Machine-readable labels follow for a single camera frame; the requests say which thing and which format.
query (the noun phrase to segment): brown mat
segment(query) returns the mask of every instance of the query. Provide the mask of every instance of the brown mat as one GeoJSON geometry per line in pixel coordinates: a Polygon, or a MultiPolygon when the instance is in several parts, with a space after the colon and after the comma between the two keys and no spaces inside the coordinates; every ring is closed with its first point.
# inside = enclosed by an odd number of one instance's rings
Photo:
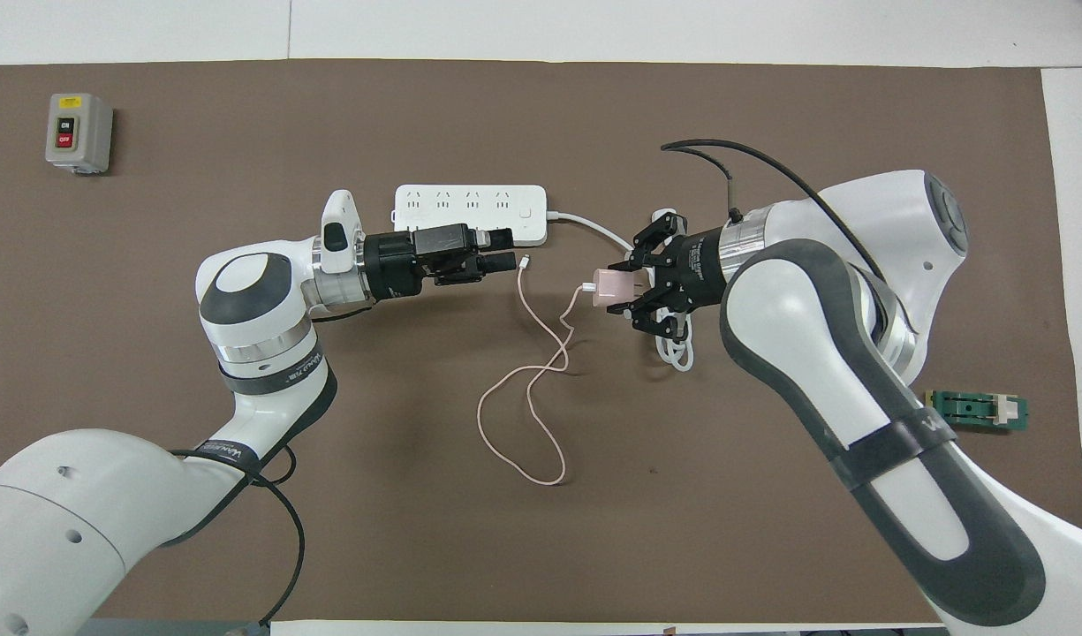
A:
{"type": "MultiPolygon", "coordinates": [[[[1082,527],[1082,464],[1046,121],[1037,70],[259,61],[0,67],[0,463],[70,427],[192,447],[230,414],[199,327],[202,257],[317,233],[349,188],[370,233],[405,182],[540,184],[553,210],[631,235],[659,207],[724,222],[724,186],[679,137],[731,137],[810,184],[924,168],[953,188],[973,253],[941,299],[920,390],[1017,393],[1029,432],[962,436],[1008,487],[1082,527]],[[43,161],[50,94],[117,109],[113,170],[43,161]]],[[[726,157],[742,209],[801,198],[726,157]]],[[[551,228],[527,287],[549,319],[618,257],[551,228]]],[[[338,401],[286,487],[309,551],[281,619],[925,621],[933,612],[776,394],[731,363],[712,310],[678,374],[581,302],[573,377],[538,385],[571,483],[525,482],[481,446],[478,395],[551,342],[512,274],[321,326],[338,401]]],[[[497,442],[556,471],[525,380],[497,442]]],[[[283,466],[275,462],[270,474],[283,466]]],[[[258,617],[294,556],[247,492],[154,552],[98,615],[258,617]]]]}

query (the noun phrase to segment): black strap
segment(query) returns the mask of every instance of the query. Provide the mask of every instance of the black strap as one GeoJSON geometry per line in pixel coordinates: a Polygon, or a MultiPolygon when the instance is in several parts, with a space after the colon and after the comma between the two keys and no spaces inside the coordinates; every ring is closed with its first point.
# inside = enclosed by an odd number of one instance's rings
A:
{"type": "Polygon", "coordinates": [[[953,439],[956,439],[955,432],[945,424],[937,411],[916,408],[911,414],[852,443],[850,450],[831,459],[831,468],[850,491],[953,439]]]}
{"type": "Polygon", "coordinates": [[[234,390],[234,393],[242,395],[267,395],[289,388],[295,385],[295,383],[301,382],[301,380],[309,377],[312,372],[319,368],[321,359],[325,359],[325,354],[321,352],[321,341],[317,341],[314,344],[314,348],[304,358],[299,359],[296,365],[274,374],[262,375],[259,379],[237,379],[233,374],[227,373],[222,365],[219,366],[219,371],[223,374],[223,382],[226,383],[226,388],[234,390]]]}
{"type": "Polygon", "coordinates": [[[225,464],[235,464],[241,472],[258,474],[262,472],[262,461],[258,459],[258,453],[241,441],[230,439],[208,439],[196,448],[198,452],[209,452],[224,460],[225,464]]]}

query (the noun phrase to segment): plug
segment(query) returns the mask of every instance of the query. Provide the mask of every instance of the plug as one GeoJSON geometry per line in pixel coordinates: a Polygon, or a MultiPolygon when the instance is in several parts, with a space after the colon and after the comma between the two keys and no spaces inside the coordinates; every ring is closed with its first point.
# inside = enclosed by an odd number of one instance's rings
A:
{"type": "Polygon", "coordinates": [[[621,305],[634,301],[634,271],[596,269],[592,275],[592,306],[621,305]]]}

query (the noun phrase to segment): power strip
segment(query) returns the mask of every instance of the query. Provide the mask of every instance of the power strip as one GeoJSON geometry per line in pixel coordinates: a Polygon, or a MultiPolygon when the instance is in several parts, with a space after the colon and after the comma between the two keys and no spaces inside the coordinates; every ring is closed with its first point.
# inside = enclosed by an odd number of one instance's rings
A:
{"type": "Polygon", "coordinates": [[[513,244],[549,238],[547,197],[540,185],[418,185],[396,188],[392,222],[400,229],[464,223],[473,229],[513,230],[513,244]]]}

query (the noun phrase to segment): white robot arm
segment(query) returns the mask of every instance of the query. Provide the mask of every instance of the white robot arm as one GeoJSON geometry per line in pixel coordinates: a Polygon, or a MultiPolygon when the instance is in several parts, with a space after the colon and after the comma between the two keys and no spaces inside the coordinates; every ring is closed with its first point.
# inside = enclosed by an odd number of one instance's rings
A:
{"type": "MultiPolygon", "coordinates": [[[[512,270],[510,230],[466,225],[366,235],[347,190],[321,233],[214,254],[199,318],[234,392],[234,418],[181,460],[143,439],[63,432],[0,466],[0,634],[72,635],[146,553],[198,532],[335,395],[314,319],[435,284],[512,270]]],[[[338,314],[346,310],[347,314],[338,314]]]]}
{"type": "Polygon", "coordinates": [[[657,284],[608,310],[685,337],[678,315],[720,305],[730,357],[788,402],[954,636],[1082,636],[1082,530],[986,475],[907,386],[968,251],[952,194],[923,171],[810,194],[689,237],[659,218],[612,266],[654,266],[657,284]]]}

